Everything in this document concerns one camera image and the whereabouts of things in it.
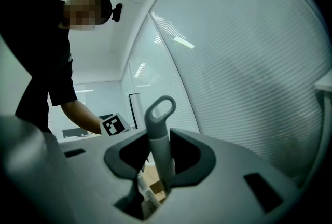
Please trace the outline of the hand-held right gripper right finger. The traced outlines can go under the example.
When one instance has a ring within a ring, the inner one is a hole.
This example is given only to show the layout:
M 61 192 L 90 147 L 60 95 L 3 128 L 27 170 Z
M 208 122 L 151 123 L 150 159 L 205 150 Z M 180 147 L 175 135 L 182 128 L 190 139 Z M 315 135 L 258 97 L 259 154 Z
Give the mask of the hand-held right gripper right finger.
M 148 223 L 276 223 L 299 189 L 252 151 L 172 129 L 176 173 L 171 191 Z

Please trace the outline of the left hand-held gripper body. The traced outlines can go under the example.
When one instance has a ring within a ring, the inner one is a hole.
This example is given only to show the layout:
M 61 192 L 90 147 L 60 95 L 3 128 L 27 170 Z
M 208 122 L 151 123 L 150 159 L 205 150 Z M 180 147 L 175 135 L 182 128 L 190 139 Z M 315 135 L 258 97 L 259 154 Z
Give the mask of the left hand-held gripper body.
M 128 132 L 130 125 L 125 121 L 121 114 L 114 114 L 100 122 L 101 135 L 113 136 Z

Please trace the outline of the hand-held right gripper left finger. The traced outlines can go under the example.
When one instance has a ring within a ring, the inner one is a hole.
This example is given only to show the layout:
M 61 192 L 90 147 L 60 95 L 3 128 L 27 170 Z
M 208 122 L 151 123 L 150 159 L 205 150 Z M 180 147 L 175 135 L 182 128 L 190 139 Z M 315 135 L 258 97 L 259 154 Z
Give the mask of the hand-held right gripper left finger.
M 59 143 L 15 116 L 1 117 L 1 223 L 138 223 L 138 169 L 122 161 L 130 134 Z

